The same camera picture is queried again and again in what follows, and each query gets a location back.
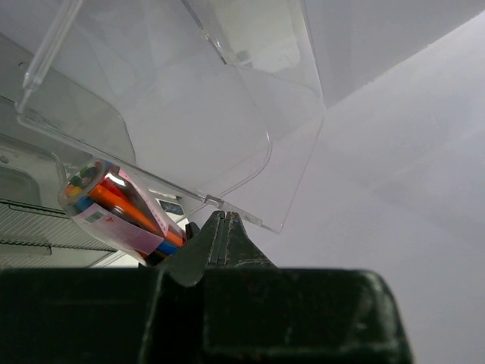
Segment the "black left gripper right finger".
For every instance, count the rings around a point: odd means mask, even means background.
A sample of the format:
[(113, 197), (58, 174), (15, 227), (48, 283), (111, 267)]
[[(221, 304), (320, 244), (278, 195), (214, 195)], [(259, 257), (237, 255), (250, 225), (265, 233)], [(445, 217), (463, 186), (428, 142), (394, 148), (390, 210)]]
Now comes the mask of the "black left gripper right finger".
[(235, 212), (228, 212), (224, 219), (223, 265), (231, 268), (276, 268), (249, 239), (242, 218)]

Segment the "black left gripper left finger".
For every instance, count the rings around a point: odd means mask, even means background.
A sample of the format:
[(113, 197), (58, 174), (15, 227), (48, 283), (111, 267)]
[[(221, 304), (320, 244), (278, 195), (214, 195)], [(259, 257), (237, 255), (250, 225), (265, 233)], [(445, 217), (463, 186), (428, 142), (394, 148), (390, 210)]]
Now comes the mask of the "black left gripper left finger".
[(162, 287), (167, 281), (179, 287), (194, 286), (209, 265), (217, 232), (223, 221), (222, 211), (213, 212), (185, 246), (155, 267), (137, 269), (136, 277), (150, 287)]

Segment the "pink marker tube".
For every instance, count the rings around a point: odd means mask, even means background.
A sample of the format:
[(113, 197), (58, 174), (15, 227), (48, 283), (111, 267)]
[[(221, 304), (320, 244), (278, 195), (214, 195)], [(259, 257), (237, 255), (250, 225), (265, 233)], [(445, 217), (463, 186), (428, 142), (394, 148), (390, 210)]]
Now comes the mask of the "pink marker tube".
[(139, 178), (102, 159), (75, 172), (58, 202), (89, 235), (145, 266), (159, 264), (188, 240)]

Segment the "clear acrylic drawer organizer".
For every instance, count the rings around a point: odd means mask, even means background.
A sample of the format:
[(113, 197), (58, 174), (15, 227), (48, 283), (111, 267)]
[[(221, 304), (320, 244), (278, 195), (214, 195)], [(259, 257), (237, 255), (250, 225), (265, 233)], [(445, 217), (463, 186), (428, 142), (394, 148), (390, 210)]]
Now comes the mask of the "clear acrylic drawer organizer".
[(304, 1), (3, 1), (2, 261), (121, 252), (58, 202), (94, 159), (182, 229), (222, 210), (279, 233), (325, 114)]

